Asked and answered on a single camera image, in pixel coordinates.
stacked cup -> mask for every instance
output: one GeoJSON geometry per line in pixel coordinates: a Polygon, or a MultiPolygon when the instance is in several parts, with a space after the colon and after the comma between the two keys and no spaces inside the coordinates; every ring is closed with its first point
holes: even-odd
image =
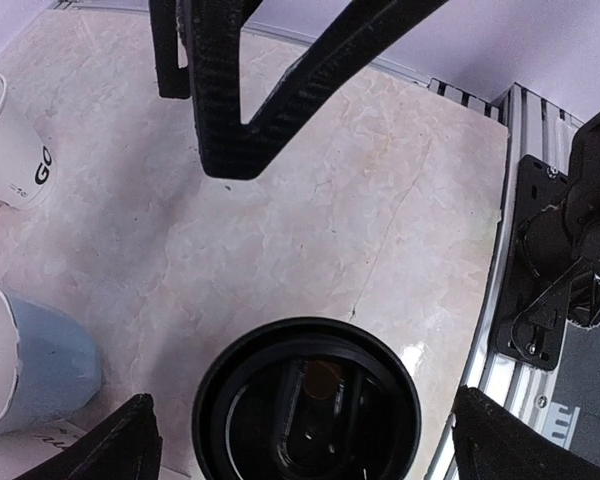
{"type": "Polygon", "coordinates": [[[0,200],[21,210],[49,194],[56,165],[25,116],[11,103],[0,75],[0,200]]]}

marble surface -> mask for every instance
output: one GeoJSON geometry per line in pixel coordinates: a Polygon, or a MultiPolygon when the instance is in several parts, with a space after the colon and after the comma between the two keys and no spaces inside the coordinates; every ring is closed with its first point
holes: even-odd
{"type": "MultiPolygon", "coordinates": [[[[244,115],[302,52],[243,39],[244,115]]],[[[421,479],[485,291],[507,132],[365,69],[252,182],[204,176],[189,101],[157,96],[148,17],[47,11],[2,55],[9,94],[59,164],[48,200],[0,204],[0,281],[100,344],[89,428],[153,394],[163,463],[196,480],[190,412],[223,348],[296,315],[347,320],[405,361],[421,479]]]]}

black mounting plate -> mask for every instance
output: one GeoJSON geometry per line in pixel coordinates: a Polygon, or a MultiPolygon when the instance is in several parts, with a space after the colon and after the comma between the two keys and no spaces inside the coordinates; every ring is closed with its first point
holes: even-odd
{"type": "MultiPolygon", "coordinates": [[[[522,310],[538,297],[552,281],[564,270],[557,265],[530,265],[525,249],[529,248],[526,235],[531,219],[550,205],[559,206],[567,190],[567,177],[552,169],[549,165],[527,155],[518,164],[518,181],[513,216],[511,243],[507,256],[504,281],[491,329],[490,343],[498,352],[508,357],[528,363],[543,370],[554,370],[558,365],[562,340],[569,308],[569,291],[562,292],[550,299],[552,307],[557,311],[555,323],[551,329],[543,329],[542,341],[535,342],[535,351],[531,358],[524,358],[512,342],[514,319],[522,310]],[[551,278],[547,272],[555,272],[551,278]]],[[[556,209],[556,221],[560,221],[559,209],[556,209]]],[[[546,244],[548,249],[557,249],[556,263],[564,261],[564,254],[569,257],[571,246],[565,238],[535,239],[537,245],[546,244]]],[[[521,337],[531,340],[537,335],[539,327],[525,323],[521,325],[521,337]]]]}

light blue cup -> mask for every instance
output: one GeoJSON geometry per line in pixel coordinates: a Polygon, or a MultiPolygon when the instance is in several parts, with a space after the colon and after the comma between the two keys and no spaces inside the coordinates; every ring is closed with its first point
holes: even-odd
{"type": "Polygon", "coordinates": [[[71,317],[0,289],[0,433],[67,418],[101,372],[97,345],[71,317]]]}

black cup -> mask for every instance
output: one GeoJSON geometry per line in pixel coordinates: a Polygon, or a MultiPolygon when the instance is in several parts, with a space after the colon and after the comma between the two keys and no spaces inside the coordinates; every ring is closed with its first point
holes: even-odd
{"type": "Polygon", "coordinates": [[[400,359],[324,318],[271,323],[230,345],[202,380],[192,422],[207,480],[401,480],[421,429],[400,359]]]}

